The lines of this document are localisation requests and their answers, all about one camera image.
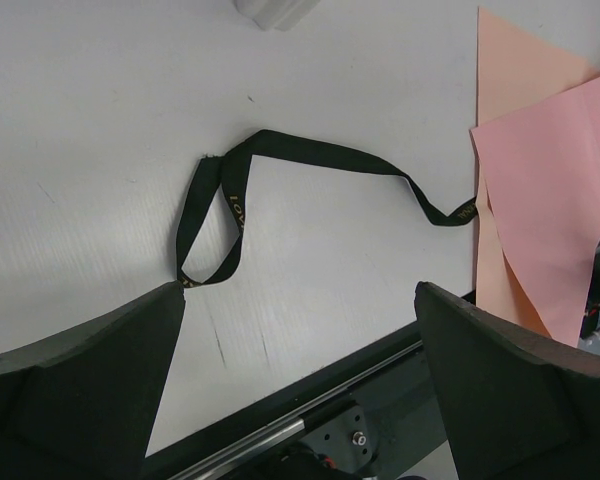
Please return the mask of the pink wrapping paper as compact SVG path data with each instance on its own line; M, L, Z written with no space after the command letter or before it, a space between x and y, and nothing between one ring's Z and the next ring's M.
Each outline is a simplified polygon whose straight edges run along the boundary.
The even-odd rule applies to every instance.
M574 346L600 242L600 73L478 14L476 302Z

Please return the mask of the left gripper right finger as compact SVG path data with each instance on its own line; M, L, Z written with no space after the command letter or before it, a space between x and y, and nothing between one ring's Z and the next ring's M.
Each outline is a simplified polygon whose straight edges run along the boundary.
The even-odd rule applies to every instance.
M430 283L415 311L461 479L600 479L600 356Z

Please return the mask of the black gold-lettered ribbon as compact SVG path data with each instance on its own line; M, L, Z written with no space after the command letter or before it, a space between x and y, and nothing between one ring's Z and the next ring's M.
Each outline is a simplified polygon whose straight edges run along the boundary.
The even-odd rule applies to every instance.
M429 201L410 175L378 156L341 145L264 129L251 135L224 155L204 157L198 162L176 231L177 280L183 288L218 284L228 280L237 271L246 225L246 190L252 158L255 156L354 173L402 178L408 183L425 217L434 226L461 227L477 217L474 198L446 214ZM238 228L238 237L214 273L204 281L196 281L185 273L184 263L217 191L223 194Z

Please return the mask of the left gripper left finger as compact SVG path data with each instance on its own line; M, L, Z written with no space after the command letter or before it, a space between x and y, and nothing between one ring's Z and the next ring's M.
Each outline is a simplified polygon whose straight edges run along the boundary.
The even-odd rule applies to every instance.
M185 309L166 283L0 354L0 479L137 479Z

